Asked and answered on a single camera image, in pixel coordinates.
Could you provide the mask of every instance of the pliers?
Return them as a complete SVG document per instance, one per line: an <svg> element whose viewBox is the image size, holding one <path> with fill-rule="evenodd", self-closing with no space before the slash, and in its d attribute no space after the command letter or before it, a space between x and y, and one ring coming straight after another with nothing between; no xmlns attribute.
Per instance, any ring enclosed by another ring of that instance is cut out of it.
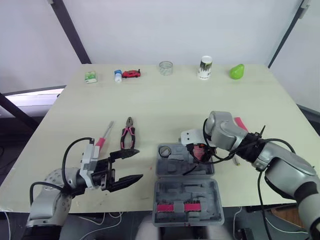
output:
<svg viewBox="0 0 320 240"><path fill-rule="evenodd" d="M136 135L135 135L135 128L132 126L134 124L134 121L132 120L131 117L128 117L126 120L126 125L125 128L122 129L122 135L121 135L121 140L120 140L120 147L121 150L125 149L125 138L127 133L129 132L131 135L131 146L130 149L134 150L135 148L135 143L136 143Z"/></svg>

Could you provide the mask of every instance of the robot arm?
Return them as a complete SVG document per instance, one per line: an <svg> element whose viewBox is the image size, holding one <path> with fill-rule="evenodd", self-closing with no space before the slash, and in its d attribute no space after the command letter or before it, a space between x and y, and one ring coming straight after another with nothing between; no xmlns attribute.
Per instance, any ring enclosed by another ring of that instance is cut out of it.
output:
<svg viewBox="0 0 320 240"><path fill-rule="evenodd" d="M258 171L265 170L266 183L283 198L296 200L306 229L314 240L320 239L320 179L306 160L272 143L279 139L262 139L262 133L248 133L234 123L229 112L212 111L203 131L192 132L181 134L182 144L208 143L229 151L229 155L237 154Z"/></svg>
<svg viewBox="0 0 320 240"><path fill-rule="evenodd" d="M43 186L42 191L33 201L30 198L31 209L27 219L22 240L58 240L64 225L72 199L85 193L86 188L114 192L136 183L143 174L130 175L115 181L115 169L112 164L116 159L128 158L137 154L138 150L123 149L110 153L107 159L98 160L99 147L93 142L86 146L81 160L81 168L66 168L65 176L68 191L60 191L50 186ZM44 180L63 189L62 169L51 172Z"/></svg>

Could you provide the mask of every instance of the tool case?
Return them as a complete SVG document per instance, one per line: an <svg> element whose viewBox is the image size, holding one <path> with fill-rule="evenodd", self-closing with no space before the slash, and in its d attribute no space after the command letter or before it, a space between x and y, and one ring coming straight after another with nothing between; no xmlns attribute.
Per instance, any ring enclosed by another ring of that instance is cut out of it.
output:
<svg viewBox="0 0 320 240"><path fill-rule="evenodd" d="M169 155L161 156L162 147ZM181 144L158 146L152 220L156 227L222 225L225 221L214 165L199 164Z"/></svg>

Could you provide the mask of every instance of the red toy car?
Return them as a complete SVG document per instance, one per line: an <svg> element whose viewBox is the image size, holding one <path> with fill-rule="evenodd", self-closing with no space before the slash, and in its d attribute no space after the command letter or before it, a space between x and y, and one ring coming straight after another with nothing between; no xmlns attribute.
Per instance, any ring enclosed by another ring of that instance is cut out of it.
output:
<svg viewBox="0 0 320 240"><path fill-rule="evenodd" d="M137 78L137 77L140 77L141 76L141 73L140 73L140 69L137 71L137 70L130 70L130 71L124 71L122 73L122 77L123 78Z"/></svg>

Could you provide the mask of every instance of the black pole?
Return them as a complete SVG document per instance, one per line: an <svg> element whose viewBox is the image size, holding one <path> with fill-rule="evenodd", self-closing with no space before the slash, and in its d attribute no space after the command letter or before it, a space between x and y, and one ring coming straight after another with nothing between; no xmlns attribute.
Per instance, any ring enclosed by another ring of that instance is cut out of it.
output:
<svg viewBox="0 0 320 240"><path fill-rule="evenodd" d="M91 64L63 0L52 0L51 7L82 64Z"/></svg>
<svg viewBox="0 0 320 240"><path fill-rule="evenodd" d="M9 99L7 99L4 95L0 93L0 106L2 106L5 110L15 116L17 119L22 121L25 125L27 125L32 130L36 130L39 126L39 123L35 121L32 117L25 114L20 108L14 105Z"/></svg>
<svg viewBox="0 0 320 240"><path fill-rule="evenodd" d="M275 51L275 53L274 53L274 55L273 55L273 57L272 57L269 65L268 65L268 68L270 68L271 65L274 63L276 57L278 56L278 53L280 52L281 48L282 48L283 45L285 44L285 42L286 42L287 38L289 37L292 29L293 29L294 26L296 25L299 17L301 16L301 14L303 13L303 11L305 10L305 8L302 8L302 7L301 7L303 3L304 3L304 0L302 0L302 2L300 3L300 6L299 6L298 10L296 11L296 13L295 13L295 15L294 15L294 17L293 17L292 22L291 22L289 28L288 28L287 31L285 32L285 34L284 34L284 36L283 36L283 38L282 38L282 40L281 40L278 48L276 49L276 51Z"/></svg>

